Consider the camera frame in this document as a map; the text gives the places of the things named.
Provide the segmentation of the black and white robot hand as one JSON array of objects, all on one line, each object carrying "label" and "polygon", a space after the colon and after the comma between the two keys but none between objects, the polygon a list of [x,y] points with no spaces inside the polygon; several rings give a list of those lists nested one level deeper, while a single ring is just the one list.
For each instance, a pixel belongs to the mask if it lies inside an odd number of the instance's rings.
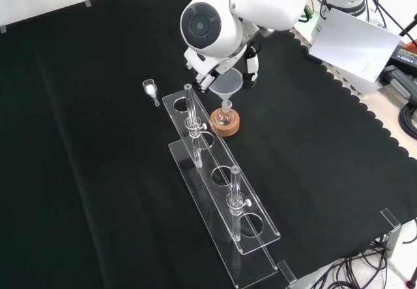
[{"label": "black and white robot hand", "polygon": [[206,92],[215,80],[234,68],[241,59],[244,61],[246,69],[242,72],[243,87],[252,89],[257,82],[260,50],[261,47],[256,49],[254,43],[250,42],[248,46],[244,46],[240,53],[230,58],[219,59],[201,55],[191,48],[185,51],[184,57],[186,68],[197,73],[195,84],[199,92]]}]

